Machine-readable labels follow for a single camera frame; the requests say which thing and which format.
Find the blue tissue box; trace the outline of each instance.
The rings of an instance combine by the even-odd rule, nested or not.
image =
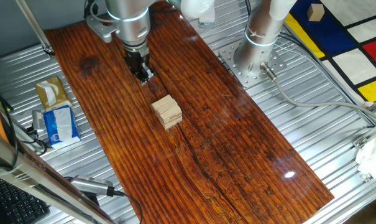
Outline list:
[[[64,108],[68,108],[70,110],[70,117],[71,117],[71,119],[70,119],[70,121],[71,121],[70,122],[71,135],[70,135],[70,138],[67,141],[61,141],[60,140],[60,137],[58,135],[57,119],[56,119],[56,116],[55,116],[55,113],[58,112],[57,110],[62,110]],[[48,138],[50,140],[50,145],[54,149],[61,149],[65,146],[69,146],[70,144],[80,142],[80,135],[79,135],[79,132],[78,132],[78,129],[77,129],[75,116],[74,116],[73,111],[71,110],[71,108],[69,106],[62,106],[61,108],[45,112],[43,116],[44,116],[45,126],[46,126],[47,132],[48,132]]]

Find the wooden board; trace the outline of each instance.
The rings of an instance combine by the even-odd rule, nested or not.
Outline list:
[[[45,32],[144,223],[302,223],[333,199],[179,13],[151,22],[145,86],[119,39],[85,23]],[[168,94],[183,121],[165,131],[151,103]]]

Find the small wooden cube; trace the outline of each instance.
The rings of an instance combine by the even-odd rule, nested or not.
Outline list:
[[[311,4],[308,9],[308,20],[312,22],[319,22],[324,15],[324,7],[322,4]]]
[[[181,108],[170,95],[152,103],[152,108],[155,110],[158,120],[166,130],[182,121]]]

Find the black keyboard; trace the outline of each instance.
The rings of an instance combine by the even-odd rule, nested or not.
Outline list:
[[[1,179],[0,205],[10,224],[35,223],[50,213],[45,202]]]

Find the slotted aluminum surface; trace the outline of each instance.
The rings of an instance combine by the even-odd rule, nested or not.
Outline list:
[[[216,22],[212,28],[201,29],[197,20],[190,22],[217,55],[218,50],[225,45],[243,38],[247,11],[243,0],[216,0],[215,10]],[[283,40],[277,43],[283,47],[290,45]],[[326,72],[317,69],[306,57],[276,50],[287,64],[287,71],[279,74],[278,78],[293,99],[308,103],[346,100],[329,81]],[[61,175],[73,177],[80,174],[107,179],[122,190],[57,60],[44,54],[41,46],[0,59],[0,92],[15,108],[13,117],[25,127],[30,126],[32,110],[43,110],[34,83],[52,75],[61,78],[73,102],[82,142],[49,151],[42,158]],[[376,180],[366,182],[357,171],[356,149],[352,141],[368,131],[368,124],[355,111],[333,106],[297,108],[288,104],[269,80],[247,89],[247,92],[335,196],[307,223],[341,222],[376,198]],[[101,208],[113,218],[121,218],[126,223],[138,223],[126,198],[98,199]],[[51,214],[41,223],[74,220],[56,208],[51,207],[50,210]]]

